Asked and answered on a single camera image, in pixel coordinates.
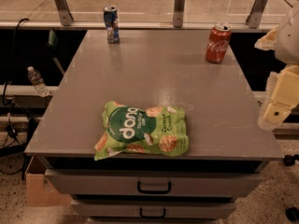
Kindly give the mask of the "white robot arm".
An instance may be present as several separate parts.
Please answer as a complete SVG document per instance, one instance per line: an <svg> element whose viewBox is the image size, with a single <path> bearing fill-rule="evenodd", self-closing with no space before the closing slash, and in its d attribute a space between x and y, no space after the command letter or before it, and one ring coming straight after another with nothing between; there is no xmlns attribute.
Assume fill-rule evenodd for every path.
<svg viewBox="0 0 299 224"><path fill-rule="evenodd" d="M274 130L299 105L299 5L254 47L273 50L276 59L286 64L279 73L270 73L257 121L260 128Z"/></svg>

